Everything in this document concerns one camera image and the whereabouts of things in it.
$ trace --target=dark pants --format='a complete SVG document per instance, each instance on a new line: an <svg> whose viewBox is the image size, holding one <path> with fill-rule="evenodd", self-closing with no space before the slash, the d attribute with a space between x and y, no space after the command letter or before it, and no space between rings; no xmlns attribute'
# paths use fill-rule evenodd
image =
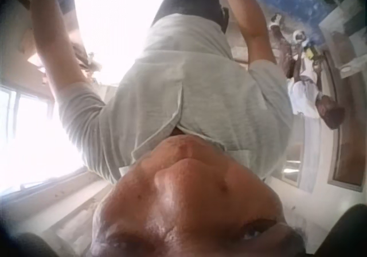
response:
<svg viewBox="0 0 367 257"><path fill-rule="evenodd" d="M153 24L159 19L175 13L212 20L221 26L223 33L228 27L228 9L222 9L219 0L164 0Z"/></svg>
<svg viewBox="0 0 367 257"><path fill-rule="evenodd" d="M294 76L294 71L298 69L298 67L296 67L296 61L293 59L292 45L285 39L279 26L272 26L271 31L280 50L279 66L282 68L287 78L292 78Z"/></svg>

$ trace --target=bright window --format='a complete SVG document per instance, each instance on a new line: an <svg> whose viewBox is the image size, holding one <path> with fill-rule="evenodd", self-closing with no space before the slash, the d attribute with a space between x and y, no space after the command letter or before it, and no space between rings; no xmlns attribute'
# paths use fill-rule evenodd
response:
<svg viewBox="0 0 367 257"><path fill-rule="evenodd" d="M0 87L0 196L83 165L50 100Z"/></svg>

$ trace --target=t-shirt sleeve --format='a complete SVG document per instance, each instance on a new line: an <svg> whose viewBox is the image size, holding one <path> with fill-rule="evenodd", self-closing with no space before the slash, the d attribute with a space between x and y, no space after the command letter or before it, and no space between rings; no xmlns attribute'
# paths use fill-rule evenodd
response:
<svg viewBox="0 0 367 257"><path fill-rule="evenodd" d="M255 80L266 104L259 119L261 136L256 159L255 173L267 177L284 157L293 125L293 113L287 91L286 76L277 65L267 60L258 60L249 66L249 74Z"/></svg>
<svg viewBox="0 0 367 257"><path fill-rule="evenodd" d="M74 83L56 95L60 121L69 140L83 155L85 165L107 181L116 183L118 170L107 166L101 137L101 112L105 103L88 83Z"/></svg>

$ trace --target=gray t-shirt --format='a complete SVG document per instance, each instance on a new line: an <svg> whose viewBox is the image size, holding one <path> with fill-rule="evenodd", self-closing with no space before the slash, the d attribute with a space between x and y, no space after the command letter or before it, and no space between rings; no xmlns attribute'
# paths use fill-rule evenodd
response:
<svg viewBox="0 0 367 257"><path fill-rule="evenodd" d="M286 78L259 60L232 60L218 24L170 15L105 104L87 83L57 96L60 119L88 168L111 183L175 127L198 135L263 178L282 158L292 128Z"/></svg>

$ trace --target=man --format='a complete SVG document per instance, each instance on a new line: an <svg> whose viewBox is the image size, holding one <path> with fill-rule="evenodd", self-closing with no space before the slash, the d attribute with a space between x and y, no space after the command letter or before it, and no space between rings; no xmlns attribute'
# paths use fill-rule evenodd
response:
<svg viewBox="0 0 367 257"><path fill-rule="evenodd" d="M292 46L280 30L282 16L276 14L270 23L270 29L279 44L280 64L288 78L288 94L295 115L309 118L322 118L326 125L334 130L339 128L345 118L345 109L331 97L322 93L322 60L312 61L303 53L302 42L306 40L304 32L295 31L294 41L298 53L292 55Z"/></svg>
<svg viewBox="0 0 367 257"><path fill-rule="evenodd" d="M259 5L228 1L248 72L232 60L218 0L164 0L142 55L105 104L77 66L56 1L32 0L65 130L88 168L116 184L96 211L92 256L304 253L261 181L292 127L286 79Z"/></svg>

